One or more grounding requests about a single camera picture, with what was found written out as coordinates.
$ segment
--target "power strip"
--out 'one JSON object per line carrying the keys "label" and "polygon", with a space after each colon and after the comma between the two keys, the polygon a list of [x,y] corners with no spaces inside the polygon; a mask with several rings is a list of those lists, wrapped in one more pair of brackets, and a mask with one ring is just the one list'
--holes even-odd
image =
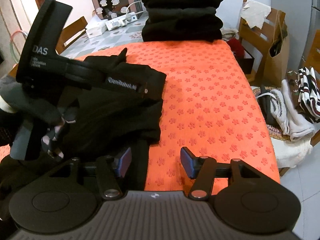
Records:
{"label": "power strip", "polygon": [[136,16],[135,12],[131,12],[122,16],[119,16],[117,18],[114,18],[112,20],[106,21],[106,26],[108,28],[108,31],[112,31],[119,27],[124,27],[129,23],[135,22],[138,20],[138,17]]}

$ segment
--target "orange tablecloth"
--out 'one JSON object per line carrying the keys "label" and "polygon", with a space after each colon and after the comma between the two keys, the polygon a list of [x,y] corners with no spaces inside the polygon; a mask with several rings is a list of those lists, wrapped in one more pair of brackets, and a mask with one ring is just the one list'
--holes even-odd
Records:
{"label": "orange tablecloth", "polygon": [[[241,158],[280,182],[262,113],[224,41],[132,43],[90,55],[118,55],[125,47],[128,63],[149,65],[167,74],[161,140],[149,151],[145,190],[190,190],[192,181],[180,163],[183,146],[218,162]],[[226,179],[216,179],[213,193],[226,186]]]}

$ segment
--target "folded gray clothing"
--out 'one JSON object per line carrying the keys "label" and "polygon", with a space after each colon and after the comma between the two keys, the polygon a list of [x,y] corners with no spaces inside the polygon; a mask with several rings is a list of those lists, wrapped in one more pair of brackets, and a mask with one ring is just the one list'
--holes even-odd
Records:
{"label": "folded gray clothing", "polygon": [[186,9],[165,9],[165,8],[148,8],[149,22],[158,23],[167,20],[196,19],[204,16],[215,16],[214,7],[206,8],[186,8]]}

